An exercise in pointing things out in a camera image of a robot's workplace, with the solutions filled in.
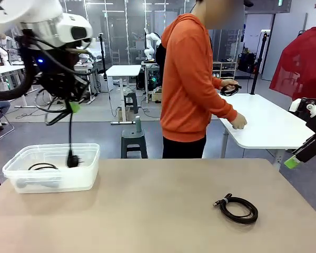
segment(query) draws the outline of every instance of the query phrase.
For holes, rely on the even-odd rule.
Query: floor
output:
[[[247,92],[247,88],[251,89],[252,80],[241,80],[239,81],[243,89],[240,92]],[[269,82],[258,80],[256,87],[256,93],[263,97],[271,100],[280,107],[287,109],[290,106],[290,98],[271,91],[268,89]],[[119,100],[119,90],[114,89],[111,92],[112,105],[117,107]],[[33,99],[32,93],[28,96],[28,102]],[[147,105],[143,102],[145,108],[149,108],[150,116],[159,116],[160,105],[150,103]],[[35,144],[52,144],[52,143],[67,143],[68,142],[68,123],[60,122],[54,126],[46,126],[43,123],[44,116],[25,116],[18,117],[22,113],[29,114],[33,111],[29,109],[10,109],[10,113],[7,116],[13,121],[15,131],[8,136],[0,140],[0,181],[5,180],[2,174],[2,166],[14,156],[20,149]],[[162,155],[162,132],[158,118],[150,118],[140,110],[140,115],[143,120],[142,127],[145,129],[147,151],[149,158],[159,159]],[[34,112],[33,115],[42,114],[40,111]],[[77,116],[74,118],[75,123],[73,124],[73,142],[75,143],[98,143],[101,146],[101,158],[119,158],[121,150],[121,131],[125,127],[133,126],[122,126],[116,125],[111,126],[109,122],[117,118],[111,119],[110,117],[110,104],[108,101],[107,94],[100,94],[90,105],[83,105],[82,109]],[[221,151],[221,140],[222,140],[223,127],[218,120],[212,120],[208,127],[208,141],[204,150],[204,158],[219,158]],[[229,139],[226,157],[227,158],[265,158],[272,161],[272,155],[264,150],[245,150],[238,147],[233,140]],[[289,158],[291,155],[286,154],[285,158]],[[138,153],[132,154],[133,158],[138,158]],[[307,164],[301,164],[295,170],[289,170],[282,166],[280,170],[281,174],[298,190],[299,193],[307,200],[307,202],[316,210],[316,157],[309,161]]]

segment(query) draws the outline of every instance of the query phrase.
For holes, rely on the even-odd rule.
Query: plastic container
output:
[[[66,166],[69,144],[33,145],[25,147],[2,168],[18,193],[45,193],[90,190],[94,185],[100,157],[98,144],[72,144],[80,166]],[[56,169],[28,170],[36,163],[46,162]]]

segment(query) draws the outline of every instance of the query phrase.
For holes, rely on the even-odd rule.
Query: red cloth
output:
[[[316,27],[283,50],[270,88],[293,100],[316,99]]]

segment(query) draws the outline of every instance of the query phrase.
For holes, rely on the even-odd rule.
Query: fluorescent light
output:
[[[105,5],[105,4],[114,4],[114,3],[86,3],[86,4],[89,4],[89,5],[94,5],[94,4],[100,4],[100,5]]]
[[[124,11],[103,11],[103,12],[124,12]]]

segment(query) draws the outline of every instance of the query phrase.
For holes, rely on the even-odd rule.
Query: man's right hand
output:
[[[235,120],[231,122],[234,129],[243,129],[245,125],[247,125],[246,118],[238,113],[238,116],[236,116]]]

